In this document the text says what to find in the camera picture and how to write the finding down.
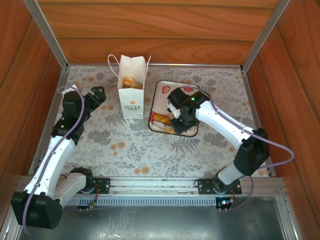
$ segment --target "wooden panel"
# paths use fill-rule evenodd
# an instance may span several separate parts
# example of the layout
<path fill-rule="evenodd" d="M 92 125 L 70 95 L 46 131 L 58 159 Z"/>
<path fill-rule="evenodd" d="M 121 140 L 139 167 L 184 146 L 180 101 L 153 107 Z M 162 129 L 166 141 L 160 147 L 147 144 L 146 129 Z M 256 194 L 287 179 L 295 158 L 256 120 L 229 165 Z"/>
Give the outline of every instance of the wooden panel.
<path fill-rule="evenodd" d="M 0 90 L 0 180 L 29 114 L 49 53 L 46 40 L 32 21 Z"/>
<path fill-rule="evenodd" d="M 183 39 L 60 39 L 70 63 L 104 63 L 120 57 L 152 55 L 152 63 L 236 64 L 245 60 L 253 43 Z"/>
<path fill-rule="evenodd" d="M 0 1 L 0 88 L 30 22 L 23 0 Z"/>
<path fill-rule="evenodd" d="M 261 126 L 268 132 L 269 139 L 291 147 L 285 137 L 280 117 L 275 108 L 275 104 L 277 103 L 273 101 L 273 97 L 270 94 L 258 57 L 252 63 L 247 76 Z M 289 154 L 284 150 L 273 146 L 270 146 L 270 155 L 272 162 L 274 163 L 281 162 L 289 157 Z M 275 170 L 277 176 L 284 177 L 288 195 L 294 208 L 294 214 L 297 218 L 301 234 L 304 237 L 303 239 L 313 240 L 317 239 L 320 231 L 314 209 L 312 205 L 310 205 L 305 186 L 301 181 L 301 176 L 299 175 L 297 165 L 295 164 L 297 161 L 301 161 L 301 159 L 296 156 L 294 162 L 277 166 Z"/>
<path fill-rule="evenodd" d="M 277 26 L 297 74 L 320 119 L 320 7 L 316 1 L 289 4 Z"/>
<path fill-rule="evenodd" d="M 153 4 L 41 4 L 57 38 L 255 41 L 271 9 Z"/>
<path fill-rule="evenodd" d="M 28 174 L 56 90 L 61 67 L 53 53 L 49 55 L 48 60 L 44 59 L 43 62 L 46 64 L 45 70 L 42 77 L 39 78 L 40 84 L 32 107 L 23 125 L 14 153 L 10 158 L 10 164 L 5 171 L 5 181 L 0 183 L 1 210 L 9 208 L 10 199 L 16 190 L 20 175 Z M 0 223 L 4 221 L 4 217 L 4 214 L 0 215 Z"/>
<path fill-rule="evenodd" d="M 176 4 L 228 7 L 274 8 L 278 0 L 38 0 L 39 3 L 116 3 L 116 4 Z"/>
<path fill-rule="evenodd" d="M 303 239 L 320 236 L 320 7 L 316 1 L 291 1 L 248 71 L 262 126 L 286 143 L 293 163 L 278 166 L 285 177 Z M 287 156 L 271 148 L 271 159 Z"/>

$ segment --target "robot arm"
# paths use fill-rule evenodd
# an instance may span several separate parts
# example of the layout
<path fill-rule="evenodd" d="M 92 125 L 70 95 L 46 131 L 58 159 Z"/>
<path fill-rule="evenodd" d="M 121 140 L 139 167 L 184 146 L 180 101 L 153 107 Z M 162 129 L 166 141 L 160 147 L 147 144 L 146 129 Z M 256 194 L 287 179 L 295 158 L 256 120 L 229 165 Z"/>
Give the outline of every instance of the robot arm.
<path fill-rule="evenodd" d="M 91 90 L 94 95 L 88 93 L 83 97 L 84 111 L 79 123 L 63 140 L 63 136 L 72 129 L 81 115 L 82 99 L 74 90 L 67 89 L 62 92 L 62 117 L 53 127 L 52 138 L 44 159 L 24 191 L 15 192 L 11 198 L 14 214 L 20 225 L 23 224 L 23 214 L 28 198 L 31 198 L 31 201 L 26 212 L 26 225 L 54 229 L 60 222 L 62 210 L 69 200 L 78 191 L 88 192 L 94 186 L 92 171 L 80 167 L 72 170 L 67 179 L 56 188 L 63 166 L 84 132 L 84 123 L 90 118 L 90 114 L 106 100 L 103 87 L 93 87 Z"/>
<path fill-rule="evenodd" d="M 230 185 L 243 175 L 251 176 L 270 156 L 267 143 L 244 132 L 247 130 L 266 139 L 267 133 L 262 128 L 253 130 L 215 107 L 220 112 L 218 114 L 209 97 L 200 91 L 189 96 L 180 88 L 176 88 L 169 94 L 167 106 L 168 111 L 175 117 L 171 120 L 171 125 L 176 133 L 181 134 L 202 121 L 225 136 L 238 150 L 234 161 L 213 178 L 212 184 L 217 193 L 226 192 Z"/>

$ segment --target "tray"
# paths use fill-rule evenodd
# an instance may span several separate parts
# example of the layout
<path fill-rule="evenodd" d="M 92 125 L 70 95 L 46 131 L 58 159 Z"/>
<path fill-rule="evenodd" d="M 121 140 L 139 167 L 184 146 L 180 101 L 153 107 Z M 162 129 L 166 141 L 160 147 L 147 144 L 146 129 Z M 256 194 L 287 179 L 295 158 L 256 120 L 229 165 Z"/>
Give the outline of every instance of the tray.
<path fill-rule="evenodd" d="M 151 131 L 157 132 L 157 133 L 164 133 L 164 134 L 173 134 L 176 135 L 176 133 L 170 133 L 166 130 L 163 130 L 164 128 L 169 129 L 172 127 L 168 126 L 166 124 L 161 124 L 159 122 L 152 122 L 152 115 L 153 113 L 157 114 L 162 114 L 162 115 L 167 115 L 170 117 L 170 119 L 174 118 L 174 115 L 172 113 L 169 113 L 167 111 L 167 103 L 168 103 L 168 95 L 176 88 L 183 87 L 182 90 L 188 94 L 192 95 L 195 91 L 195 89 L 188 88 L 188 86 L 191 87 L 197 87 L 195 84 L 189 84 L 189 83 L 183 83 L 183 82 L 175 82 L 175 81 L 167 81 L 167 80 L 160 80 L 157 82 L 155 86 L 155 91 L 154 91 L 154 97 L 153 97 L 153 102 L 152 102 L 152 107 L 150 111 L 150 116 L 149 116 L 149 122 L 148 126 Z M 180 134 L 180 136 L 185 136 L 185 137 L 194 137 L 198 133 L 198 125 L 193 126 L 190 128 L 187 132 L 183 132 Z"/>

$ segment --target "white paper bag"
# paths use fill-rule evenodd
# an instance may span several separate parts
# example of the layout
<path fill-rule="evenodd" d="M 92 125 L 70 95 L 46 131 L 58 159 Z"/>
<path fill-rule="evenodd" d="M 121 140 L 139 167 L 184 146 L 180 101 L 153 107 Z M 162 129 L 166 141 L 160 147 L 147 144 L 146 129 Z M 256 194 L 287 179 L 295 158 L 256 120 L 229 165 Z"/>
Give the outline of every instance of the white paper bag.
<path fill-rule="evenodd" d="M 119 75 L 112 69 L 109 57 L 114 57 L 119 65 Z M 148 72 L 148 62 L 143 56 L 128 57 L 121 55 L 120 63 L 117 58 L 110 54 L 108 56 L 108 63 L 112 72 L 118 78 L 118 91 L 121 102 L 121 109 L 124 119 L 143 119 L 144 118 L 144 90 L 145 80 Z M 123 88 L 124 78 L 132 77 L 135 82 L 142 86 L 142 89 Z"/>

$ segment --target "floral pattern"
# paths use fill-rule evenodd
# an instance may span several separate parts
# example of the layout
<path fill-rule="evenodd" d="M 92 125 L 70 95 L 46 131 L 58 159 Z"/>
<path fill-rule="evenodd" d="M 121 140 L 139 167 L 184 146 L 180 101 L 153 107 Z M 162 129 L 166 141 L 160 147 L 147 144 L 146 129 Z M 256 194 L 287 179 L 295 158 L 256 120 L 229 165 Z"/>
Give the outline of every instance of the floral pattern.
<path fill-rule="evenodd" d="M 109 177 L 208 177 L 233 161 L 236 149 L 201 122 L 195 137 L 153 132 L 148 127 L 156 83 L 160 80 L 196 84 L 212 94 L 220 109 L 254 128 L 239 69 L 149 67 L 144 87 L 144 119 L 123 119 L 118 79 L 108 66 L 72 66 L 67 84 L 80 82 L 85 95 L 103 86 L 106 101 L 92 112 L 63 173 L 75 167 Z M 60 118 L 60 106 L 57 119 Z M 255 176 L 268 176 L 259 170 Z"/>

